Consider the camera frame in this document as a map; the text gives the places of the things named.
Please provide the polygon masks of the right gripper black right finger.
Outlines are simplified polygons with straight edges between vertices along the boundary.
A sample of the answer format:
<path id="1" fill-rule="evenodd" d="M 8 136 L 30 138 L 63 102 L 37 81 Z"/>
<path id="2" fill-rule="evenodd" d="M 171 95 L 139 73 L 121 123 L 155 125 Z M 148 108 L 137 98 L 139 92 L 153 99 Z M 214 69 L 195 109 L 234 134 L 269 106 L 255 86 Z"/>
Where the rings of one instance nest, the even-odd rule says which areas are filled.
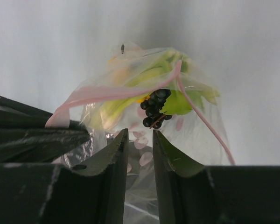
<path id="1" fill-rule="evenodd" d="M 162 224 L 280 224 L 280 166 L 205 166 L 153 133 Z"/>

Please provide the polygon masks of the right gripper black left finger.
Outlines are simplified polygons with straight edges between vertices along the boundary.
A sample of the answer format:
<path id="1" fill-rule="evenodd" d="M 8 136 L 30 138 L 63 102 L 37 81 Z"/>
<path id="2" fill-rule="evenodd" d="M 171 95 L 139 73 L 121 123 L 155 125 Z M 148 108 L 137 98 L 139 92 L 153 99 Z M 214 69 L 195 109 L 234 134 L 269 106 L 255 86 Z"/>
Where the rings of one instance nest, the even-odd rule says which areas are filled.
<path id="1" fill-rule="evenodd" d="M 128 130 L 73 168 L 0 163 L 0 224 L 123 222 Z"/>

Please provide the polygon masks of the clear zip top bag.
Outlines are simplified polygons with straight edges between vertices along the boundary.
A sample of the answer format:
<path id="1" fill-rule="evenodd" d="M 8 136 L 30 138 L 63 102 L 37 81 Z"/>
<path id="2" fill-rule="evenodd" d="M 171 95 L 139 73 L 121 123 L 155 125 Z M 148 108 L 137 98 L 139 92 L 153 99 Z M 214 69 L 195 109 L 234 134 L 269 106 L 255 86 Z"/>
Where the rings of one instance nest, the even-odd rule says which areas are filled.
<path id="1" fill-rule="evenodd" d="M 128 129 L 123 222 L 157 224 L 153 131 L 201 164 L 234 164 L 220 97 L 219 89 L 185 53 L 123 44 L 108 68 L 83 81 L 46 127 L 69 127 L 76 119 L 92 137 L 90 155 L 104 148 L 110 135 Z"/>

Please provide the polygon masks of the fake green lettuce leaf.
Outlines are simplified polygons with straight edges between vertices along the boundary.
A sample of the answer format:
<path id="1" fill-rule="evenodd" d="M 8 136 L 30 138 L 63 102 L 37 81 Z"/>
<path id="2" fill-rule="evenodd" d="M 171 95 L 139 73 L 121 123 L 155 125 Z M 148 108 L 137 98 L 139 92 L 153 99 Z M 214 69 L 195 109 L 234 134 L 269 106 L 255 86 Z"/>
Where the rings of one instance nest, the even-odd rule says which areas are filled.
<path id="1" fill-rule="evenodd" d="M 219 91 L 211 84 L 203 72 L 184 53 L 166 50 L 132 77 L 133 65 L 117 69 L 111 75 L 114 85 L 125 87 L 152 88 L 164 81 L 181 60 L 180 75 L 162 88 L 136 97 L 116 99 L 103 103 L 92 121 L 93 126 L 112 130 L 119 123 L 124 111 L 133 103 L 138 103 L 145 112 L 145 127 L 159 129 L 164 120 L 194 112 L 198 107 L 203 117 L 214 127 L 222 123 L 217 107 Z"/>

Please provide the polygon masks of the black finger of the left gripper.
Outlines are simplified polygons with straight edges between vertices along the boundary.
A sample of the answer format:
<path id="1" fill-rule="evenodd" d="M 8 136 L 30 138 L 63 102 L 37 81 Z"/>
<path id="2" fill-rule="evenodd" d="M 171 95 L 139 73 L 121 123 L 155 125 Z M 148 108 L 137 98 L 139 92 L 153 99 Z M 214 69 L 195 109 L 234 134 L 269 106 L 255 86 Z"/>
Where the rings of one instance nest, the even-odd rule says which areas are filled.
<path id="1" fill-rule="evenodd" d="M 46 128 L 51 115 L 0 96 L 0 162 L 52 162 L 90 139 L 77 121 Z"/>

